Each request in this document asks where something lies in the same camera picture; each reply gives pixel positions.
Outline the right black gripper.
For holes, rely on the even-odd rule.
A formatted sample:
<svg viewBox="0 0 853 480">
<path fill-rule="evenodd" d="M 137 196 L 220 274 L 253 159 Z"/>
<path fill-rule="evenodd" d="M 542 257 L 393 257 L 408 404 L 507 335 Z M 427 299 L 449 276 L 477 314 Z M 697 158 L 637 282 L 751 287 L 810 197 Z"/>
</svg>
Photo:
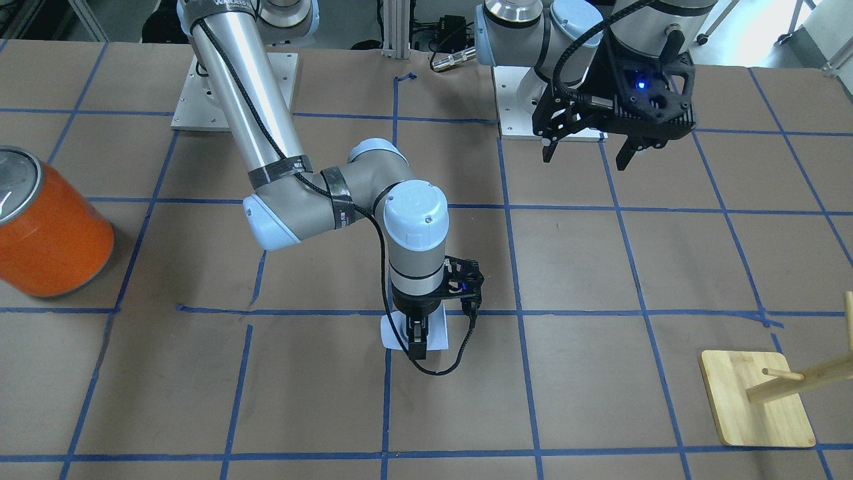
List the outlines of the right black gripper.
<svg viewBox="0 0 853 480">
<path fill-rule="evenodd" d="M 407 355 L 412 361 L 427 358 L 428 319 L 441 306 L 440 287 L 423 295 L 414 295 L 392 286 L 393 305 L 406 315 Z"/>
</svg>

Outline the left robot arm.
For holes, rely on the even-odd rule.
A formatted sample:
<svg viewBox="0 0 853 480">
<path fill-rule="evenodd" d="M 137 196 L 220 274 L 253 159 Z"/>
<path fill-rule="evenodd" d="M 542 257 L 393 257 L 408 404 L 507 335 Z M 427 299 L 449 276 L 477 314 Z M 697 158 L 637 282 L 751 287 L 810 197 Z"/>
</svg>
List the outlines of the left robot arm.
<svg viewBox="0 0 853 480">
<path fill-rule="evenodd" d="M 713 1 L 484 1 L 473 21 L 477 60 L 528 67 L 542 91 L 531 113 L 542 160 L 558 141 L 594 129 L 624 135 L 616 168 L 697 125 L 689 51 Z"/>
</svg>

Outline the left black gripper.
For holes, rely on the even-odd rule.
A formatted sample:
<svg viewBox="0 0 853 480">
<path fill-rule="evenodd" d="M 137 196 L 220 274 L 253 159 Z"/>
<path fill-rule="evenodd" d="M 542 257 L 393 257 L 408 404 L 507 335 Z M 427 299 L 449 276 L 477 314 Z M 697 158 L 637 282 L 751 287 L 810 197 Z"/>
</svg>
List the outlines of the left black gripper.
<svg viewBox="0 0 853 480">
<path fill-rule="evenodd" d="M 533 133 L 542 137 L 544 162 L 551 162 L 561 139 L 586 128 L 626 137 L 616 154 L 616 170 L 619 172 L 626 170 L 636 154 L 667 146 L 667 139 L 663 137 L 616 132 L 612 118 L 618 97 L 612 64 L 617 51 L 631 50 L 618 40 L 605 40 L 583 82 L 567 87 L 564 93 L 557 86 L 545 86 L 533 113 Z"/>
</svg>

